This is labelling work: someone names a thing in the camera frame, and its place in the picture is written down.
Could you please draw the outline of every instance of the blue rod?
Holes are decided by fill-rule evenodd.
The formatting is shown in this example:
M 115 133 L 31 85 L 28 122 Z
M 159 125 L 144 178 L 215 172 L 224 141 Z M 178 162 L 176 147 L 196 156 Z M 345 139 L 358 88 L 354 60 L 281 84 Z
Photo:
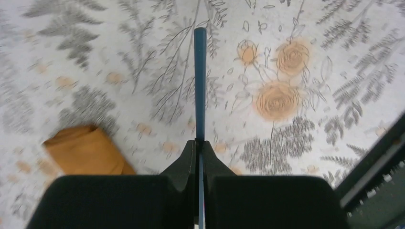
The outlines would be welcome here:
M 205 140 L 205 88 L 207 65 L 207 30 L 194 30 L 194 73 L 195 73 L 195 129 L 196 140 Z

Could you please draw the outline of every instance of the orange napkin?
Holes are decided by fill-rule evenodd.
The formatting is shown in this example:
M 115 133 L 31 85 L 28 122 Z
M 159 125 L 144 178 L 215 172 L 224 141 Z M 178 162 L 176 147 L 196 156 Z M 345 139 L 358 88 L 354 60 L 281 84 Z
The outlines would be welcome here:
M 103 130 L 95 126 L 61 130 L 44 146 L 66 174 L 136 174 Z

